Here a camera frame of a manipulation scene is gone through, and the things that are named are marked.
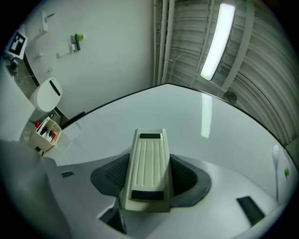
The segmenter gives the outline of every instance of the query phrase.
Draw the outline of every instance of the beige rectangular device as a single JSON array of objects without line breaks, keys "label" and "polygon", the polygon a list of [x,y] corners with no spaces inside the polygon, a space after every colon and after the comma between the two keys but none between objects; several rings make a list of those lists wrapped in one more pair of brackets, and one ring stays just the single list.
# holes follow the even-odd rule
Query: beige rectangular device
[{"label": "beige rectangular device", "polygon": [[168,212],[171,167],[165,129],[136,129],[121,205],[126,210]]}]

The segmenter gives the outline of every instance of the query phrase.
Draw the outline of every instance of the pen holder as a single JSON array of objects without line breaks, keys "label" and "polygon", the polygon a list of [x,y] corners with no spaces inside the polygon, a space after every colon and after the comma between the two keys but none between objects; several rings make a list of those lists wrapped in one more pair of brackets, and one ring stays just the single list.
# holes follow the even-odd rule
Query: pen holder
[{"label": "pen holder", "polygon": [[50,131],[52,131],[52,133],[55,133],[55,137],[50,141],[48,141],[45,137],[43,137],[42,135],[40,135],[40,133],[38,133],[38,131],[40,130],[40,128],[37,128],[35,130],[35,132],[33,133],[32,137],[30,138],[30,145],[34,148],[39,147],[42,151],[46,152],[48,151],[50,148],[52,148],[54,145],[56,145],[60,134],[61,134],[61,128],[59,127],[59,125],[49,119],[48,122],[46,124],[41,124],[41,126],[43,127],[47,127],[47,131],[45,135],[48,135]]}]

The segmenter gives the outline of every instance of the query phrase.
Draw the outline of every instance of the dark gray foam pad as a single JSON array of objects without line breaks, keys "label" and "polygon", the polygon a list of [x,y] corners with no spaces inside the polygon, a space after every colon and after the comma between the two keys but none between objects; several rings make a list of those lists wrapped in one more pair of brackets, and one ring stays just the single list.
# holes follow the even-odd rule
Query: dark gray foam pad
[{"label": "dark gray foam pad", "polygon": [[192,164],[170,155],[174,197],[171,207],[189,207],[198,203],[210,190],[209,174]]},{"label": "dark gray foam pad", "polygon": [[130,154],[95,169],[90,180],[102,194],[117,197],[125,184]]}]

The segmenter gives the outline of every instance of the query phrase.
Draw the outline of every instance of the black slot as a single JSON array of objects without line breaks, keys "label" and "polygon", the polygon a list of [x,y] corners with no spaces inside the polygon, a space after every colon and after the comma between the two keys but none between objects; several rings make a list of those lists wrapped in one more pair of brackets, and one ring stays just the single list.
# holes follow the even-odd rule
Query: black slot
[{"label": "black slot", "polygon": [[251,226],[254,226],[265,217],[265,214],[259,209],[251,197],[237,198],[239,205],[242,207],[245,215],[247,216]]},{"label": "black slot", "polygon": [[69,177],[69,176],[72,176],[72,175],[74,175],[74,173],[71,172],[71,171],[66,171],[66,172],[61,173],[61,176],[62,176],[63,178],[65,178],[65,177]]},{"label": "black slot", "polygon": [[140,134],[140,139],[160,139],[161,134]]},{"label": "black slot", "polygon": [[53,84],[52,80],[50,80],[50,85],[52,86],[52,88],[53,88],[53,90],[56,92],[56,94],[57,94],[58,96],[60,96],[60,93],[59,93],[58,89],[56,88],[56,86]]},{"label": "black slot", "polygon": [[137,200],[145,200],[145,201],[160,201],[164,200],[164,192],[163,191],[138,191],[138,190],[132,190],[132,199]]}]

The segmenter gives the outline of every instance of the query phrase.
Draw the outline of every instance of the wall-mounted holder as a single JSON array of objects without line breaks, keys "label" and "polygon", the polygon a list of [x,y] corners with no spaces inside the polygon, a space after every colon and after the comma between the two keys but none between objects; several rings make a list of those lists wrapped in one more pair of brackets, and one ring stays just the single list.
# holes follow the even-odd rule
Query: wall-mounted holder
[{"label": "wall-mounted holder", "polygon": [[[42,136],[39,132],[40,128],[37,128],[36,131],[31,136],[29,140],[29,144],[33,148],[39,147],[42,151],[46,152],[50,148],[56,145],[61,134],[61,128],[55,121],[51,119],[49,119],[48,122],[46,122],[44,125],[42,123],[40,127],[46,128],[45,136]],[[55,135],[53,138],[47,139],[46,136],[49,134],[50,131],[52,131],[52,133],[55,133]]]},{"label": "wall-mounted holder", "polygon": [[76,50],[74,44],[72,44],[72,38],[70,39],[68,37],[66,38],[68,51],[65,51],[63,47],[59,52],[56,53],[57,59],[62,58],[66,55],[71,55]]},{"label": "wall-mounted holder", "polygon": [[75,36],[71,36],[72,44],[75,44],[77,47],[77,51],[81,50],[80,44],[79,44],[79,39],[78,39],[78,34],[76,33]]}]

